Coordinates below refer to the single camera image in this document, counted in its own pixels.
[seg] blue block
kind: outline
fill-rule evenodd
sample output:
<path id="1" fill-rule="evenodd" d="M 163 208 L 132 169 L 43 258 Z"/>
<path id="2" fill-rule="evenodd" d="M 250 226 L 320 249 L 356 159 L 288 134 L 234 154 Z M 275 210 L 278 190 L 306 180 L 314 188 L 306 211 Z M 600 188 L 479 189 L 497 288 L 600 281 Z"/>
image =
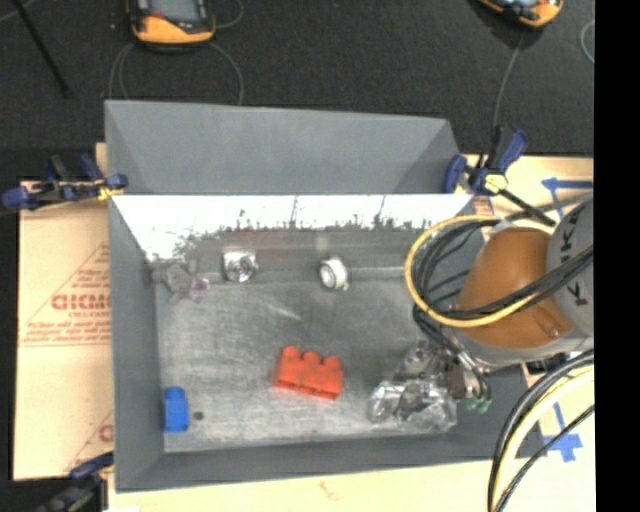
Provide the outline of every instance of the blue block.
<path id="1" fill-rule="evenodd" d="M 165 432 L 184 432 L 189 428 L 189 403 L 180 386 L 172 386 L 164 392 Z"/>

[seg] black carpet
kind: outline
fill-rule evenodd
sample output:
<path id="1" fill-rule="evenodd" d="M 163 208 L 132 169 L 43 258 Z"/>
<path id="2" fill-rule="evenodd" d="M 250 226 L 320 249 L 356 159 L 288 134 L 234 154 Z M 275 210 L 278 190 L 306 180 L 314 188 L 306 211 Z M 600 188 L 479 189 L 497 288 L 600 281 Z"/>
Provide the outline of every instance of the black carpet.
<path id="1" fill-rule="evenodd" d="M 567 0 L 542 31 L 477 0 L 242 1 L 216 46 L 164 55 L 134 44 L 123 0 L 25 0 L 65 98 L 13 2 L 0 0 L 1 189 L 41 176 L 53 153 L 92 150 L 108 97 L 443 117 L 465 153 L 486 151 L 498 122 L 522 128 L 531 154 L 594 154 L 591 1 Z M 214 12 L 226 24 L 239 4 L 216 0 Z M 16 241 L 15 216 L 0 217 L 0 507 L 19 512 L 64 482 L 10 482 Z"/>

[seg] gray panel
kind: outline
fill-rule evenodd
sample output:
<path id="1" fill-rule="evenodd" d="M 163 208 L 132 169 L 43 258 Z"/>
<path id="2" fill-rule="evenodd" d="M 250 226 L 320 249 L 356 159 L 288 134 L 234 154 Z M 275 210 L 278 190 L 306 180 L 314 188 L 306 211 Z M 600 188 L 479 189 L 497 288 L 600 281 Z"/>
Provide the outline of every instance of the gray panel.
<path id="1" fill-rule="evenodd" d="M 402 115 L 107 101 L 111 172 L 131 193 L 439 193 L 448 121 Z"/>
<path id="2" fill-rule="evenodd" d="M 163 453 L 163 402 L 155 290 L 126 222 L 113 203 L 109 210 L 116 478 L 127 487 Z"/>

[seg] clamp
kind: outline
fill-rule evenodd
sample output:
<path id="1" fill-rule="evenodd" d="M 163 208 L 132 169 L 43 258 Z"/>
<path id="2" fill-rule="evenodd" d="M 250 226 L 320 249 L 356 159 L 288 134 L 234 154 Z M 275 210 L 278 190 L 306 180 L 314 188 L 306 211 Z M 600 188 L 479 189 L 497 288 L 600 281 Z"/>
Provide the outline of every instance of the clamp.
<path id="1" fill-rule="evenodd" d="M 73 468 L 68 476 L 68 487 L 34 512 L 105 510 L 108 506 L 107 480 L 100 473 L 113 464 L 113 452 L 107 452 Z"/>
<path id="2" fill-rule="evenodd" d="M 129 181 L 123 174 L 105 177 L 89 155 L 79 157 L 82 181 L 74 181 L 58 155 L 49 158 L 44 179 L 29 187 L 19 186 L 2 194 L 2 204 L 9 210 L 36 210 L 43 206 L 76 202 L 94 197 L 105 198 L 123 190 Z"/>
<path id="3" fill-rule="evenodd" d="M 529 215 L 537 217 L 545 225 L 555 226 L 556 221 L 542 210 L 507 190 L 509 184 L 506 177 L 507 170 L 526 151 L 528 145 L 529 139 L 522 130 L 513 128 L 506 133 L 504 127 L 496 127 L 487 158 L 483 159 L 481 156 L 475 167 L 468 165 L 464 156 L 454 155 L 445 171 L 442 192 L 450 194 L 461 186 L 474 195 L 501 195 Z"/>

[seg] orange device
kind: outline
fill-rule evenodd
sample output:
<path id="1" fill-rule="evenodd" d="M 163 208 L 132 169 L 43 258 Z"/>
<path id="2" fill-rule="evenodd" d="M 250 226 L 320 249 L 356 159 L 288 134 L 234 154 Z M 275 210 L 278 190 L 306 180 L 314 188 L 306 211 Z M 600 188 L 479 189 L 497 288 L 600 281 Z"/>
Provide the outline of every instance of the orange device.
<path id="1" fill-rule="evenodd" d="M 127 0 L 127 13 L 134 35 L 152 48 L 189 48 L 215 34 L 205 0 Z"/>
<path id="2" fill-rule="evenodd" d="M 491 237 L 469 272 L 456 306 L 473 309 L 524 288 L 546 271 L 551 235 L 514 227 Z M 531 349 L 561 338 L 573 328 L 554 296 L 488 325 L 465 329 L 471 338 L 500 348 Z"/>
<path id="3" fill-rule="evenodd" d="M 555 18 L 564 0 L 480 0 L 484 5 L 518 23 L 542 27 Z"/>

